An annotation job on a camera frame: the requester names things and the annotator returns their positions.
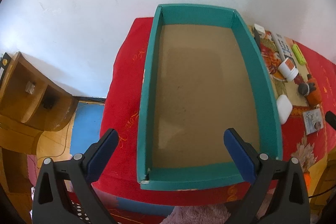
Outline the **orange monkey alarm clock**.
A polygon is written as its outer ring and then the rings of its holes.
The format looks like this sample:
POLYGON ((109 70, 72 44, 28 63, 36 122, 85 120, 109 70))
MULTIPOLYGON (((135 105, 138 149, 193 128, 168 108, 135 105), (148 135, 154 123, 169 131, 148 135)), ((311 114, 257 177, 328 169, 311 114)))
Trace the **orange monkey alarm clock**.
POLYGON ((300 83, 298 92, 304 96, 310 107, 315 107, 322 102, 322 94, 317 80, 311 74, 307 74, 307 81, 300 83))

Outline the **white earbuds case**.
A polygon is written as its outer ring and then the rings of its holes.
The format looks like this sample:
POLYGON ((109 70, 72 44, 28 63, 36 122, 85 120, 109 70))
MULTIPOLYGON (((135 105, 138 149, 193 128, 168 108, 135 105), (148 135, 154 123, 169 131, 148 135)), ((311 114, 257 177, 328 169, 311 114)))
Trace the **white earbuds case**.
POLYGON ((293 105, 285 94, 282 94, 277 98, 276 105, 280 124, 285 124, 293 110, 293 105))

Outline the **white jar orange label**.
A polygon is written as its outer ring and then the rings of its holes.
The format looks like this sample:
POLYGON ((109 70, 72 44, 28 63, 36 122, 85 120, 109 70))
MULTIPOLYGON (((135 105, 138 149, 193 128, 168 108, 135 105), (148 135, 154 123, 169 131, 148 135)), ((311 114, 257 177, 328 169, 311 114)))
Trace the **white jar orange label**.
POLYGON ((297 67, 288 57, 278 66, 278 71, 287 81, 293 81, 298 75, 297 67))

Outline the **lime green utility knife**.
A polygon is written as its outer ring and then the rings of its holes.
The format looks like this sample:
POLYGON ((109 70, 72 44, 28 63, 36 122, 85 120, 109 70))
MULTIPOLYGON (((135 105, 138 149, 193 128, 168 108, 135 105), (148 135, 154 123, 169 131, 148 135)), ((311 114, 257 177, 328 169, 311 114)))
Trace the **lime green utility knife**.
POLYGON ((303 55, 303 53, 301 52, 299 46, 297 44, 293 44, 293 46, 291 47, 291 50, 293 51, 297 61, 299 62, 300 65, 306 65, 306 59, 303 55))

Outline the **white air conditioner remote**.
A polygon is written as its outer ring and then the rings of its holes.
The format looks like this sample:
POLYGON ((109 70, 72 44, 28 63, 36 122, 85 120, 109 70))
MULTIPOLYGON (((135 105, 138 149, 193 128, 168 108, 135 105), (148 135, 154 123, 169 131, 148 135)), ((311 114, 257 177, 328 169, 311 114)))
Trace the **white air conditioner remote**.
POLYGON ((286 58, 289 58, 291 59, 291 61, 293 61, 294 59, 291 49, 288 46, 288 43, 286 42, 285 38, 279 34, 276 34, 275 32, 272 32, 271 36, 274 43, 276 44, 276 47, 278 49, 282 61, 284 61, 286 58))

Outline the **black pouch green tag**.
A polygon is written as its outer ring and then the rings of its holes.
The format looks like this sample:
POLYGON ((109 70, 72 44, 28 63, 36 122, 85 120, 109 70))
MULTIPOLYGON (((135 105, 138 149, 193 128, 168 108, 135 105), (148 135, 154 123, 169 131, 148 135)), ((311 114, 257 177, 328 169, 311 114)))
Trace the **black pouch green tag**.
POLYGON ((252 28, 253 30, 253 34, 254 34, 254 38, 255 38, 255 42, 259 48, 259 50, 261 51, 261 42, 260 42, 260 35, 258 33, 258 31, 256 30, 255 27, 252 28))

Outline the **teal cardboard tray box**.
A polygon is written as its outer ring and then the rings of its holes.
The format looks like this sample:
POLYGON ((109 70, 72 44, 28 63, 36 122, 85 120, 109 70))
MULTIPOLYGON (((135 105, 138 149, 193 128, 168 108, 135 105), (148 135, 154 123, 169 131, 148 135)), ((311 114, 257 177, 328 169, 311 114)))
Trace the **teal cardboard tray box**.
POLYGON ((276 99, 249 28, 234 9, 159 5, 139 107, 140 187, 200 190, 242 182, 223 142, 228 128, 257 151, 282 158, 276 99))

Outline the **small ID card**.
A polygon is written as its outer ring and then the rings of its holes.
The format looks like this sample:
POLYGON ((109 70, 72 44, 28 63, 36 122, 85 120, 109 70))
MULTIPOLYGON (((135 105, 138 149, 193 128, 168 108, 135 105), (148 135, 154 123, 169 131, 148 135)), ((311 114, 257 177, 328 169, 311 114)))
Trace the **small ID card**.
POLYGON ((302 113, 306 135, 318 132, 323 129, 323 119, 320 108, 305 111, 302 113))

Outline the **polka dot gift bag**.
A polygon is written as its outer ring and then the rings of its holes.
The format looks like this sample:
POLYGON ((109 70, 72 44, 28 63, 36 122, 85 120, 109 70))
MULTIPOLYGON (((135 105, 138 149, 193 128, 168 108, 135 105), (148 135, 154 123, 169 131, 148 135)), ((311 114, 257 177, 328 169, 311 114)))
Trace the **polka dot gift bag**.
POLYGON ((73 213, 74 215, 76 215, 76 217, 78 217, 78 219, 80 219, 83 223, 91 224, 90 218, 86 214, 84 208, 79 203, 71 201, 71 205, 73 213))

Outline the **pink fluffy rug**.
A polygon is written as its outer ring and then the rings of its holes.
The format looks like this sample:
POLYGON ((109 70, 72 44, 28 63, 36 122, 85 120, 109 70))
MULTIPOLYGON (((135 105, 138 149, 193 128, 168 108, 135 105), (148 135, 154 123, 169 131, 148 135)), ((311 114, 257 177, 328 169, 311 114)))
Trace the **pink fluffy rug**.
POLYGON ((241 201, 202 206, 176 206, 161 223, 225 223, 241 201))

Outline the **blue foam floor mat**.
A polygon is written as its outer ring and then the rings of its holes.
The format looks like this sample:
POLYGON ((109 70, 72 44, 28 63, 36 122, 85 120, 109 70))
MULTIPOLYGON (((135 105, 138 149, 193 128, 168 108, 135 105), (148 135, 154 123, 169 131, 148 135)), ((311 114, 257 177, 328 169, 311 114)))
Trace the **blue foam floor mat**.
POLYGON ((72 128, 70 154, 84 153, 100 138, 100 127, 104 105, 79 102, 72 128))

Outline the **black object on shelf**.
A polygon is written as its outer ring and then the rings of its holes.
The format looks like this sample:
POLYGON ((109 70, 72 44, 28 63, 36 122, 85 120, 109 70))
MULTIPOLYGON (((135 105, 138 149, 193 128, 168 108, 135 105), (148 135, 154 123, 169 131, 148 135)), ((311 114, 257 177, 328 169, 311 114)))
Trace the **black object on shelf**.
POLYGON ((47 97, 44 97, 42 99, 41 104, 45 109, 51 110, 54 107, 54 105, 56 104, 56 101, 57 101, 56 97, 47 96, 47 97))

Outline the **wooden bedside shelf unit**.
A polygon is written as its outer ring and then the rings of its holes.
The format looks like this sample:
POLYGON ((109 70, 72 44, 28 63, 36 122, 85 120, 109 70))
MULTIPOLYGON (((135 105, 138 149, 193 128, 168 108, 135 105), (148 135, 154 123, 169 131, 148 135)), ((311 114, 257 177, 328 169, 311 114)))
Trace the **wooden bedside shelf unit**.
POLYGON ((5 54, 1 60, 1 147, 35 155, 45 131, 60 131, 71 120, 77 99, 53 83, 30 64, 20 52, 5 54), (35 84, 33 95, 25 92, 27 82, 35 84), (41 102, 44 97, 57 98, 51 110, 41 102))

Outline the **white USB charger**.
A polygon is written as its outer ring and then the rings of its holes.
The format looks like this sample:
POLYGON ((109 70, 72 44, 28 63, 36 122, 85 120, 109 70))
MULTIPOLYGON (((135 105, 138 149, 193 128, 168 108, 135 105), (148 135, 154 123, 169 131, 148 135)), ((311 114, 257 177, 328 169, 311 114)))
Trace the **white USB charger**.
POLYGON ((262 39, 266 36, 265 28, 256 23, 253 25, 253 33, 255 35, 258 34, 258 36, 262 39))

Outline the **small clear bag on shelf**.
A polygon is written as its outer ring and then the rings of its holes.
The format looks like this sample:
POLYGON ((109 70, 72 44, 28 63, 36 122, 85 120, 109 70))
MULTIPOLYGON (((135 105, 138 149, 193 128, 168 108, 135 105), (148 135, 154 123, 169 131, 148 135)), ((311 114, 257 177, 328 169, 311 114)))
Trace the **small clear bag on shelf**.
POLYGON ((25 92, 33 95, 34 92, 35 92, 35 84, 28 81, 27 84, 26 84, 26 87, 25 87, 25 92))

